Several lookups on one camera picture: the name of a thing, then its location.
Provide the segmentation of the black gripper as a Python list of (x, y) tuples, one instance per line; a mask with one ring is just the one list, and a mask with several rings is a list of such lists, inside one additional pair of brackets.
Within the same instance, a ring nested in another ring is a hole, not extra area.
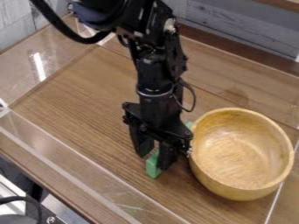
[(183, 92), (142, 95), (139, 103), (123, 103), (123, 110), (135, 153), (145, 158), (158, 141), (158, 167), (166, 171), (179, 151), (191, 148), (193, 133), (182, 121)]

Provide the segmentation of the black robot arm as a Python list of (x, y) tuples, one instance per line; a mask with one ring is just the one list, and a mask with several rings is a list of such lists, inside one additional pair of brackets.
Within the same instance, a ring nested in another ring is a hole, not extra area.
[(137, 69), (139, 102), (123, 104), (125, 123), (135, 153), (146, 157), (159, 148), (157, 167), (166, 170), (191, 148), (193, 133), (182, 121), (183, 80), (189, 58), (181, 27), (162, 0), (71, 0), (79, 21), (101, 32), (114, 32), (130, 49)]

